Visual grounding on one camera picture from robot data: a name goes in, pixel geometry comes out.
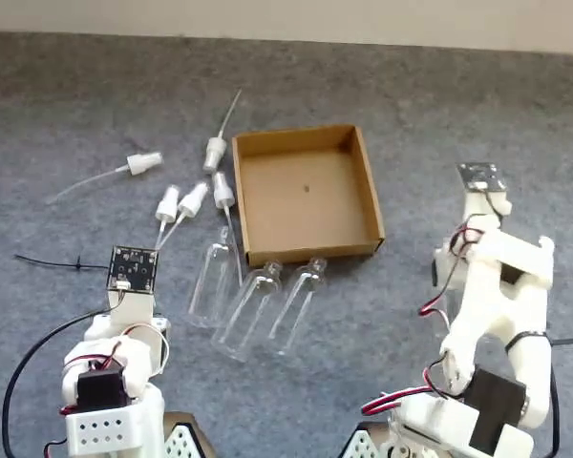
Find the black zip tie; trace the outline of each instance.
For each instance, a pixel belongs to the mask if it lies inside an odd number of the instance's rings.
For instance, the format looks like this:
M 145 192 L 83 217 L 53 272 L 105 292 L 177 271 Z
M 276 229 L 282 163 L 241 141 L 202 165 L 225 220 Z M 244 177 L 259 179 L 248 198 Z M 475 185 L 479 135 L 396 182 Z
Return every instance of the black zip tie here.
M 28 258 L 27 256 L 22 255 L 14 255 L 17 260 L 25 260 L 27 262 L 31 262 L 32 264 L 40 264 L 46 265 L 50 267 L 73 267 L 77 271 L 81 269 L 104 269 L 108 270 L 108 266 L 106 265 L 98 265 L 98 264 L 81 264 L 80 262 L 80 255 L 76 258 L 76 264 L 67 263 L 67 262 L 52 262 L 48 260 L 35 260 L 34 258 Z

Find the perforated panel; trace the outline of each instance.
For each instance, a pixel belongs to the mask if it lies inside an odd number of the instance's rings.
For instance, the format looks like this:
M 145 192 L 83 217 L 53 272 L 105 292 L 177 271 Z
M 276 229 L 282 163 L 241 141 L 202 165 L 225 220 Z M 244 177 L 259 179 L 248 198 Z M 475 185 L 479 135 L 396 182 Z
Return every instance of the perforated panel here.
M 203 455 L 191 435 L 191 430 L 179 425 L 174 428 L 165 441 L 166 458 L 203 458 Z
M 367 431 L 356 431 L 342 458 L 380 458 L 380 453 Z
M 144 438 L 139 406 L 68 415 L 71 456 L 138 448 Z

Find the gray carpet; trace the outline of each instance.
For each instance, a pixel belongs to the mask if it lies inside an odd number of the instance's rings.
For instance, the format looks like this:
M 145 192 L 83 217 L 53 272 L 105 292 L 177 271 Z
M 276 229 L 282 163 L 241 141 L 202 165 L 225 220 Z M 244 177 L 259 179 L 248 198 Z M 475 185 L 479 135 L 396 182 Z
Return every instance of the gray carpet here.
M 349 122 L 363 129 L 387 241 L 368 260 L 333 261 L 312 330 L 291 360 L 257 351 L 247 364 L 185 325 L 201 246 L 222 221 L 206 203 L 166 245 L 160 311 L 173 324 L 172 359 L 158 379 L 169 409 L 192 411 L 223 457 L 336 456 L 380 390 L 420 382 L 435 358 L 436 323 L 415 309 L 433 294 L 432 249 L 457 223 L 454 163 L 492 159 L 507 176 L 508 232 L 556 241 L 551 334 L 573 335 L 573 57 L 381 46 L 180 38 L 0 34 L 0 411 L 27 348 L 105 298 L 102 272 L 14 260 L 107 263 L 114 244 L 150 245 L 164 187 L 192 186 L 205 141 L 235 88 L 227 128 Z M 132 143 L 165 153 L 141 177 L 109 178 L 61 204 L 42 199 L 123 163 Z M 231 164 L 226 168 L 232 175 Z M 57 414 L 61 361 L 84 326 L 33 358 L 13 399 L 18 457 L 65 434 Z M 506 364 L 485 343 L 479 357 Z M 561 457 L 573 457 L 573 348 L 555 350 Z M 535 431 L 550 447 L 550 422 Z M 56 450 L 53 456 L 65 456 Z

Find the bottle neck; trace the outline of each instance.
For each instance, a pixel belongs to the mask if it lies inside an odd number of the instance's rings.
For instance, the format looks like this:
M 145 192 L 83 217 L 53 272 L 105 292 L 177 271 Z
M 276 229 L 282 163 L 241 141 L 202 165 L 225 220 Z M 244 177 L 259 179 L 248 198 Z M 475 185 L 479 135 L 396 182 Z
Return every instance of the bottle neck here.
M 309 270 L 317 272 L 319 274 L 325 271 L 327 267 L 327 260 L 323 258 L 312 258 L 308 263 Z
M 274 262 L 268 262 L 265 265 L 264 270 L 267 272 L 267 274 L 271 277 L 279 277 L 280 276 L 280 271 L 283 270 L 283 265 L 277 261 Z

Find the white wall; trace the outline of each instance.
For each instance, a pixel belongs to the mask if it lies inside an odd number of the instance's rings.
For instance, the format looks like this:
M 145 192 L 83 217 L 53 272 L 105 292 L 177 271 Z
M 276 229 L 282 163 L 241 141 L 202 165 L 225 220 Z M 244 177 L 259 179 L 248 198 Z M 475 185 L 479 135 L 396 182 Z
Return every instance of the white wall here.
M 0 31 L 573 52 L 573 0 L 0 0 Z

